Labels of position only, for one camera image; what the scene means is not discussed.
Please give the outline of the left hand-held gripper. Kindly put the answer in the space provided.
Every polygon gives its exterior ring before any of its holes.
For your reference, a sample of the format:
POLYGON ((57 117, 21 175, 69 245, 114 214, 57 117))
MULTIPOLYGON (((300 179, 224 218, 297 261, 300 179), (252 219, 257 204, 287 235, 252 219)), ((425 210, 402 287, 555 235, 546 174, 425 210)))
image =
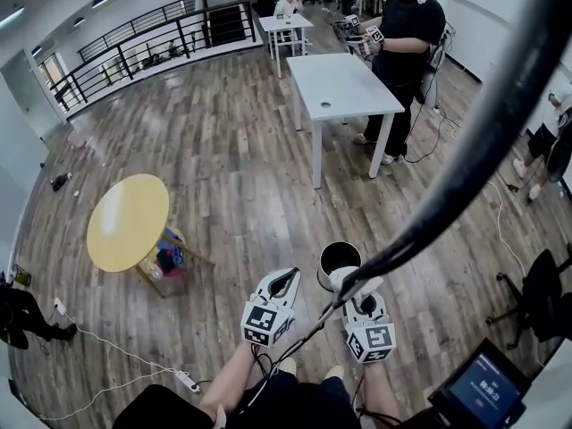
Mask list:
POLYGON ((300 270, 292 267, 269 273, 260 281, 256 294, 267 300, 254 299, 246 303, 240 322, 244 341, 272 347, 291 328, 300 279, 300 270))

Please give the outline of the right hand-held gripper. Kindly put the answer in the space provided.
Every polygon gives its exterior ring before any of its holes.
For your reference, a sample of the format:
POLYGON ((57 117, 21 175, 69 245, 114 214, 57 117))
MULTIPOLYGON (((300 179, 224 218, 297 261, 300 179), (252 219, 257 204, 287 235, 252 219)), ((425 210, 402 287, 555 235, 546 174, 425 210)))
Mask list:
POLYGON ((393 323, 389 323, 387 307, 382 295, 374 291, 373 321, 363 323, 361 306, 356 299, 350 299, 343 307, 344 326, 348 337, 346 344, 352 357, 359 364, 369 364, 387 359, 397 348, 393 323))

